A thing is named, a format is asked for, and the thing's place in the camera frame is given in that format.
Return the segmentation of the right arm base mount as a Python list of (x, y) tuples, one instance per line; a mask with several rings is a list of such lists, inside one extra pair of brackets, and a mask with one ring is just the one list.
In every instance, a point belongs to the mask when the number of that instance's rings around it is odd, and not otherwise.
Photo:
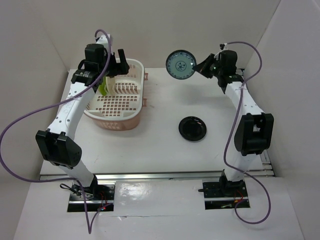
[(236, 204), (238, 208), (251, 207), (244, 182), (231, 190), (222, 190), (219, 182), (203, 182), (197, 191), (203, 194), (206, 210), (234, 209)]

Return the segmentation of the cream plate with black patch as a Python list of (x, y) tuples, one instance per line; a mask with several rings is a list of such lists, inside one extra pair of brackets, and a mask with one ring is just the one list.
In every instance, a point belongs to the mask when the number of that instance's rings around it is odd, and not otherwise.
[(105, 78), (105, 90), (109, 95), (114, 95), (115, 94), (115, 91), (114, 91), (115, 85), (116, 85), (115, 77), (107, 76)]

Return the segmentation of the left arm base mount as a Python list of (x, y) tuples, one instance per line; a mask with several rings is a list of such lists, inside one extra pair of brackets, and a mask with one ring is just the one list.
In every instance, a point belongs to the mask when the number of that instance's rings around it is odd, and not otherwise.
[[(85, 211), (84, 197), (79, 187), (73, 185), (68, 186), (64, 183), (60, 184), (60, 188), (68, 190), (68, 213), (82, 213)], [(101, 208), (102, 212), (113, 212), (114, 211), (114, 198), (115, 198), (116, 184), (105, 184), (102, 191), (97, 195), (85, 193), (86, 205), (88, 212), (96, 212)]]

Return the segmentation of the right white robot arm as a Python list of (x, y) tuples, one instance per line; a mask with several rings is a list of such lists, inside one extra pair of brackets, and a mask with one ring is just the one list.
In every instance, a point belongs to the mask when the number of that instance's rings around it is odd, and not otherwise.
[(230, 160), (223, 170), (218, 190), (223, 197), (232, 197), (244, 187), (245, 172), (254, 159), (271, 144), (274, 117), (265, 113), (253, 100), (244, 79), (236, 73), (238, 55), (233, 50), (211, 53), (203, 62), (192, 69), (211, 79), (216, 77), (218, 86), (236, 108), (237, 118), (234, 132), (229, 140), (236, 152), (223, 159)]

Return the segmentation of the blue patterned plate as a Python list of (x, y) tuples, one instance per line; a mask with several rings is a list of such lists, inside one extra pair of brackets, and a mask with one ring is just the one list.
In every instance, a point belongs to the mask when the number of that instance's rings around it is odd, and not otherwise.
[(197, 65), (194, 55), (187, 50), (173, 51), (165, 61), (165, 68), (168, 74), (178, 80), (190, 78), (195, 71), (193, 67)]

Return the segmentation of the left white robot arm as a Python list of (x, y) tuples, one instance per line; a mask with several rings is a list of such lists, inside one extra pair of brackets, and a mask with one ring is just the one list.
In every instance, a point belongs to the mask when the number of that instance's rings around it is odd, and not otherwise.
[(82, 149), (74, 141), (76, 129), (103, 78), (125, 75), (130, 67), (123, 49), (118, 50), (119, 61), (110, 47), (98, 43), (88, 44), (84, 53), (85, 58), (71, 78), (67, 102), (62, 104), (47, 130), (39, 130), (35, 139), (44, 160), (74, 178), (74, 189), (92, 200), (105, 188), (98, 184), (97, 177), (81, 160)]

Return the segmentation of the lime green plate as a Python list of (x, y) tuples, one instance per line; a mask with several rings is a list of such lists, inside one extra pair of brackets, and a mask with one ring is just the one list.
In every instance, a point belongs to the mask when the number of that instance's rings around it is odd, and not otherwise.
[(107, 85), (107, 81), (106, 81), (106, 77), (104, 76), (102, 78), (102, 83), (98, 87), (98, 90), (102, 96), (106, 96), (108, 93), (106, 85)]

